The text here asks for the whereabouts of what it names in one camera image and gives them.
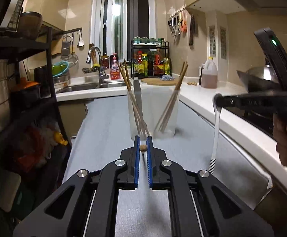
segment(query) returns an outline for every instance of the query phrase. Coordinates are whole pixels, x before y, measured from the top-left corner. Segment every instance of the wall vent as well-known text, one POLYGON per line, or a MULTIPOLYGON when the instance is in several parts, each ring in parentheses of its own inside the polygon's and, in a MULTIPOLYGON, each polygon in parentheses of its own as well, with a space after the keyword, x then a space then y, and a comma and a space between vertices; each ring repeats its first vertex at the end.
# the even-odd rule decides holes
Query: wall vent
POLYGON ((226 29, 223 27, 220 27, 220 58, 227 59, 226 29))
POLYGON ((215 26, 209 27, 209 56, 216 57, 215 26))

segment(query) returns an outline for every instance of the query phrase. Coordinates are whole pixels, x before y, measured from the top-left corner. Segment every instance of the orange lid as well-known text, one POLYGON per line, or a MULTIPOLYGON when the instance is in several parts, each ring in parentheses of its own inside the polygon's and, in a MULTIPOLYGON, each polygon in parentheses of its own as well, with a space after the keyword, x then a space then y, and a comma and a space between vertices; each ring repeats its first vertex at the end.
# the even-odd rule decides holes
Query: orange lid
POLYGON ((20 90, 32 87, 32 86, 36 86, 38 85, 38 82, 35 81, 27 81, 27 79, 25 77, 21 77, 20 78, 20 83, 15 85, 12 89, 11 92, 18 92, 20 90))

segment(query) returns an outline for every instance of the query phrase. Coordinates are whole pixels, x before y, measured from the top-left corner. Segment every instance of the wok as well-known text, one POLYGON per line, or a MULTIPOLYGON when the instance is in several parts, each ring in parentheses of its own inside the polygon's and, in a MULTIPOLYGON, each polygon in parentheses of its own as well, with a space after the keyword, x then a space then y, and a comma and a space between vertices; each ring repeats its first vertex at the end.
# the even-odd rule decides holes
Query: wok
POLYGON ((280 84, 273 81, 261 79, 239 70, 237 70, 237 74, 248 92, 281 90, 280 84))

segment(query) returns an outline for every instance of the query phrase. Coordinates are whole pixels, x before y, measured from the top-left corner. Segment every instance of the gray countertop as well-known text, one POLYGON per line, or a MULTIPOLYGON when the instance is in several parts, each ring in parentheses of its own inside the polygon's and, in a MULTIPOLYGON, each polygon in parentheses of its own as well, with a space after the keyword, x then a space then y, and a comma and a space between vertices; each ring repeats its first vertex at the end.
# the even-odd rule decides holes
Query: gray countertop
MULTIPOLYGON (((87 108, 88 114, 72 148, 63 181, 79 169, 100 170, 118 159, 123 149, 133 146, 127 96, 95 99, 87 108)), ((155 139, 153 145, 165 150, 167 158, 184 169, 198 172, 208 168, 213 138, 213 126, 179 102, 175 136, 155 139)), ((221 134, 214 175, 252 208, 268 184, 221 134)), ((145 153, 140 157, 138 189, 119 192, 115 236, 171 236, 168 194, 149 189, 145 153)))

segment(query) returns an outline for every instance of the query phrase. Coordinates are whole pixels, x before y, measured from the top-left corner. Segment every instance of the grater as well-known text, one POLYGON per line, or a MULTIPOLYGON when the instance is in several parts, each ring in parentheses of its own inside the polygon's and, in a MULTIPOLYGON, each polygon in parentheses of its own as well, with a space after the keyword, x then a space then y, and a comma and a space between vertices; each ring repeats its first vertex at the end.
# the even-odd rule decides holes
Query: grater
POLYGON ((70 47, 71 47, 71 37, 66 35, 62 39, 62 47, 61 47, 61 60, 67 61, 70 58, 70 47))

